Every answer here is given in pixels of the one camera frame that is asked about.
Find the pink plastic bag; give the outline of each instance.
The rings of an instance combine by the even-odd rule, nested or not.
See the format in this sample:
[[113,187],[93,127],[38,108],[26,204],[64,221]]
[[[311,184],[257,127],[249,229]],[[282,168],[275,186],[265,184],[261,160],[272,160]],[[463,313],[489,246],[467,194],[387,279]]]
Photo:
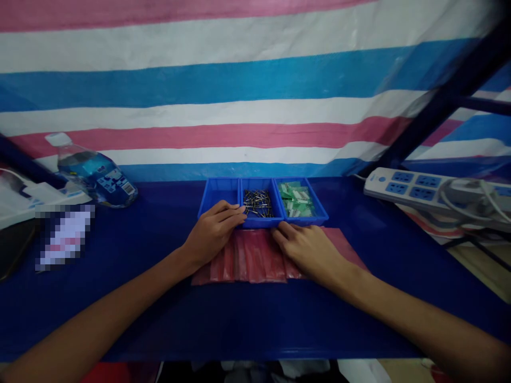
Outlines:
[[224,281],[224,249],[211,261],[211,282]]
[[245,244],[243,243],[243,231],[234,230],[230,237],[234,243],[234,279],[241,282],[249,280],[246,270]]
[[284,267],[286,270],[286,278],[287,279],[304,279],[304,275],[301,273],[301,271],[296,267],[293,261],[291,259],[284,255]]
[[273,239],[269,230],[262,230],[262,243],[265,244],[263,252],[266,281],[268,282],[286,282],[286,272],[284,269],[284,255],[281,248]]
[[224,247],[223,282],[234,282],[234,240],[231,237]]
[[367,266],[362,262],[358,254],[355,252],[353,247],[351,247],[350,243],[342,233],[341,229],[338,228],[322,228],[323,232],[329,238],[330,241],[334,244],[337,251],[348,261],[354,263],[358,267],[369,271]]
[[195,274],[193,274],[192,278],[192,286],[202,286],[208,283],[211,283],[210,281],[210,270],[211,270],[211,263],[208,263],[198,269]]
[[243,230],[243,243],[245,244],[246,270],[250,283],[265,281],[265,267],[262,262],[261,243],[258,241],[256,230]]

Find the blue tabletop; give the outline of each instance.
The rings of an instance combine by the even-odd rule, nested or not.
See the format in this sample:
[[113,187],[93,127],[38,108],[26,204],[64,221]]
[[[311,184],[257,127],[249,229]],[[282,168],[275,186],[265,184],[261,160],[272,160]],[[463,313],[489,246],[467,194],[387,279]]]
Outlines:
[[[354,178],[313,178],[330,220],[371,272],[511,343],[511,309],[394,205]],[[0,361],[12,361],[73,315],[180,246],[204,181],[139,184],[129,208],[98,207],[83,257],[36,274],[37,239],[0,284]],[[105,361],[418,357],[396,332],[312,281],[191,287],[149,308]]]

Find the bottle cap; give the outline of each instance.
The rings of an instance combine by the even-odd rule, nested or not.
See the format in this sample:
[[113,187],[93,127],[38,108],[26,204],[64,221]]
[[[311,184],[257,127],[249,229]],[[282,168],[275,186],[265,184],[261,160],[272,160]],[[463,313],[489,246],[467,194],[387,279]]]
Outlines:
[[48,141],[53,146],[65,146],[65,145],[71,145],[73,141],[66,133],[59,132],[59,133],[52,133],[50,135],[47,135],[46,141]]

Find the white cable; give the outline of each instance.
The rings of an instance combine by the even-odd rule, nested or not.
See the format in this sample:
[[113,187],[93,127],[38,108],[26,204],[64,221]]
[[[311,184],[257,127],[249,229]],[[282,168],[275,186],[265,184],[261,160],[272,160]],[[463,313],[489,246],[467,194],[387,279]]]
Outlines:
[[16,176],[20,179],[21,182],[23,182],[25,185],[27,186],[32,186],[32,185],[35,185],[34,182],[32,181],[29,181],[28,179],[26,178],[23,178],[22,176],[20,176],[18,173],[15,173],[13,172],[12,170],[9,170],[9,169],[4,169],[4,168],[0,168],[0,170],[3,170],[3,171],[6,171],[7,173],[10,173],[12,174],[13,176]]
[[490,192],[488,191],[488,183],[484,180],[479,180],[479,186],[481,186],[481,189],[483,189],[483,193],[484,195],[486,196],[486,198],[488,199],[488,201],[491,203],[491,205],[493,206],[493,208],[495,209],[495,211],[502,217],[504,218],[505,221],[507,222],[510,222],[511,223],[511,218],[509,218],[507,216],[506,213],[504,213],[502,211],[502,209],[499,207],[499,205],[497,205],[497,202],[495,202],[495,200],[493,199],[493,197],[491,196]]
[[449,201],[449,199],[447,198],[447,195],[446,195],[446,192],[444,191],[444,189],[449,186],[452,182],[454,181],[454,179],[450,179],[448,181],[446,181],[442,186],[440,186],[440,189],[438,190],[438,192],[440,193],[440,197],[442,197],[443,201],[446,203],[447,206],[449,206],[451,209],[453,209],[454,211],[466,216],[466,217],[469,217],[469,218],[472,218],[472,219],[475,219],[475,220],[481,220],[481,221],[493,221],[491,218],[488,218],[488,217],[480,217],[479,215],[474,215],[474,214],[471,214],[471,213],[468,213],[466,211],[463,211],[462,209],[454,206],[452,204],[451,201]]
[[496,211],[502,218],[504,218],[505,221],[507,222],[511,222],[511,219],[506,215],[506,213],[504,213],[502,211],[502,209],[499,207],[499,205],[495,202],[494,198],[491,196],[491,193],[490,191],[488,190],[488,183],[484,180],[475,180],[475,179],[472,179],[472,178],[456,178],[456,179],[451,179],[451,180],[448,180],[446,181],[439,189],[439,193],[440,193],[440,197],[443,199],[443,201],[446,203],[446,205],[448,207],[450,207],[451,209],[453,209],[454,211],[466,216],[466,217],[469,217],[469,218],[472,218],[472,219],[477,219],[477,220],[481,220],[481,221],[493,221],[494,219],[493,218],[490,218],[490,217],[481,217],[479,215],[475,215],[475,214],[471,214],[471,213],[468,213],[458,207],[456,207],[455,205],[452,204],[452,202],[447,198],[447,195],[446,195],[446,192],[444,191],[446,187],[448,187],[453,181],[455,180],[458,180],[458,179],[467,179],[469,181],[477,181],[477,183],[479,184],[479,187],[483,190],[483,193],[484,195],[486,196],[488,202],[493,206],[493,209],[494,211]]

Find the blue plastic tray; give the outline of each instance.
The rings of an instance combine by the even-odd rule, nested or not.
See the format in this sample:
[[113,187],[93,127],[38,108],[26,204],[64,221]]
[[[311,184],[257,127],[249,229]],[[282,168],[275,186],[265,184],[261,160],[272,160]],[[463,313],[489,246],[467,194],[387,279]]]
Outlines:
[[239,184],[239,178],[208,178],[197,217],[200,217],[202,213],[210,210],[222,199],[225,199],[228,203],[233,205],[241,204]]
[[[298,181],[301,186],[307,186],[309,188],[310,196],[312,198],[312,202],[314,203],[314,208],[316,211],[315,217],[293,217],[292,218],[292,217],[287,216],[287,212],[284,207],[284,202],[280,198],[280,193],[278,192],[278,184],[280,184],[281,182],[296,182],[296,181]],[[314,193],[314,190],[311,187],[309,180],[307,178],[291,178],[291,177],[289,177],[289,178],[274,178],[273,182],[275,183],[275,188],[277,189],[277,193],[279,194],[278,201],[281,205],[281,210],[284,214],[285,221],[287,221],[289,223],[294,223],[295,225],[298,225],[298,226],[310,226],[313,224],[317,225],[317,226],[321,226],[323,224],[323,222],[328,220],[328,214],[326,213],[325,209],[321,205],[321,202],[319,202],[319,199],[318,199],[316,193]]]
[[277,227],[279,222],[284,221],[284,211],[282,210],[281,196],[275,187],[272,178],[241,178],[239,200],[243,203],[243,193],[245,190],[268,190],[270,194],[271,207],[274,218],[256,218],[248,217],[243,224],[245,229],[261,229]]

